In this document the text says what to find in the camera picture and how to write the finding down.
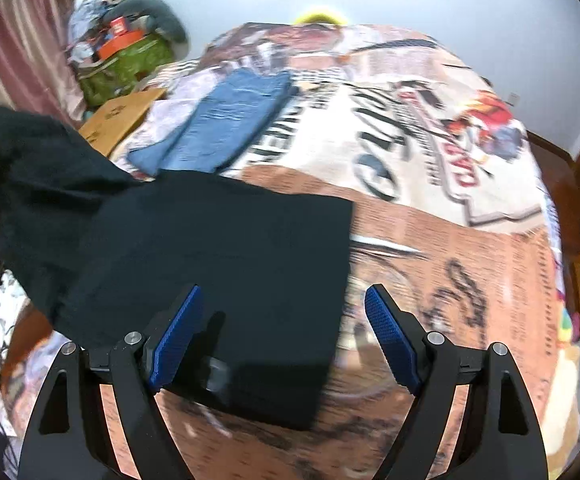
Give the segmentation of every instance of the pink cloth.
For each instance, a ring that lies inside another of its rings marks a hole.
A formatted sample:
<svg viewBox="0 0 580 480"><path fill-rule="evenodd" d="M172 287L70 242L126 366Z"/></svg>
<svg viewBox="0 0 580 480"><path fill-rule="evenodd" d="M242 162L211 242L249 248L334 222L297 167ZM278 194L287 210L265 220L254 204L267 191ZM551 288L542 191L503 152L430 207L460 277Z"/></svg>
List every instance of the pink cloth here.
<svg viewBox="0 0 580 480"><path fill-rule="evenodd" d="M0 104L77 125L83 93L66 61L74 0L0 0Z"/></svg>

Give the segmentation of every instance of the printed bedspread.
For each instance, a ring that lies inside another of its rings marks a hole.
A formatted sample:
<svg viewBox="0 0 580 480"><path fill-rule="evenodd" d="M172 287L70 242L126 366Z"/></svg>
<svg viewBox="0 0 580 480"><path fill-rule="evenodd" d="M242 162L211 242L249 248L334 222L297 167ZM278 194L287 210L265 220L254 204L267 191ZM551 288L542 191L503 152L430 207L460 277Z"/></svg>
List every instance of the printed bedspread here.
<svg viewBox="0 0 580 480"><path fill-rule="evenodd" d="M239 66L291 70L300 88L227 176L355 202L337 357L313 430L249 422L158 394L195 476L372 478L412 402L394 383L364 313L363 296L373 283L383 283L402 309L456 344L508 345L555 476L578 432L579 354L560 330L568 319L559 229L526 130L489 84L433 38L377 25L248 23L215 40L192 66L167 83L179 96L183 91L190 110ZM178 113L182 120L188 112ZM113 162L134 171L128 150L168 131L148 115ZM60 343L55 337L52 344L58 350ZM52 352L40 353L49 365ZM112 392L102 390L120 466L137 476ZM466 394L458 389L432 476L448 466ZM19 431L35 398L30 385L14 403Z"/></svg>

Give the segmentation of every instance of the wall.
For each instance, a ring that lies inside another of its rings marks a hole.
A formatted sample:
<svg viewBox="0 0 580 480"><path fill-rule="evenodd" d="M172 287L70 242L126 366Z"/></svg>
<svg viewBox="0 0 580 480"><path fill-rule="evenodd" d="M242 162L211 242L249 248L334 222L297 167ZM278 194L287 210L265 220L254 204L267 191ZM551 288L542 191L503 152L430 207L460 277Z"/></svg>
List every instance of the wall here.
<svg viewBox="0 0 580 480"><path fill-rule="evenodd" d="M331 6L351 23L414 28L444 43L490 79L516 116L570 153L580 149L578 0L165 0L192 38L190 56L243 22L291 23Z"/></svg>

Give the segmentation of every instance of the blue gripper pad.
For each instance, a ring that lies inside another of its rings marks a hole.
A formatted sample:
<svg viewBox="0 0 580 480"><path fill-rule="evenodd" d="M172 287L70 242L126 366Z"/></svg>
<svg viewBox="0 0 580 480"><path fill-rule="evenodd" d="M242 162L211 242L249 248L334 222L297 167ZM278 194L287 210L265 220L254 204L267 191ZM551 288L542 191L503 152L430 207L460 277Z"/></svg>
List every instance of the blue gripper pad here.
<svg viewBox="0 0 580 480"><path fill-rule="evenodd" d="M183 354L199 327L202 313L201 292L195 285L154 349L152 371L147 381L151 391L158 392L173 381Z"/></svg>
<svg viewBox="0 0 580 480"><path fill-rule="evenodd" d="M417 356L412 345L374 286L366 290L364 303L366 316L395 380L416 395L421 380L417 374Z"/></svg>

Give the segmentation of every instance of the wall outlet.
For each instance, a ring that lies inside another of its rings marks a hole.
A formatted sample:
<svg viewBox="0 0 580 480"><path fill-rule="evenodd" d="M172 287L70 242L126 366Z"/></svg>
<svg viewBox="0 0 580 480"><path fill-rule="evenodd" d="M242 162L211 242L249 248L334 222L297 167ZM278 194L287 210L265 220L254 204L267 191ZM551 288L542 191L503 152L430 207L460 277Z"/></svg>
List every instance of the wall outlet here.
<svg viewBox="0 0 580 480"><path fill-rule="evenodd" d="M519 99L521 99L521 97L519 97L515 93L511 93L508 96L508 100L506 101L506 104L509 105L509 106L516 106L519 103Z"/></svg>

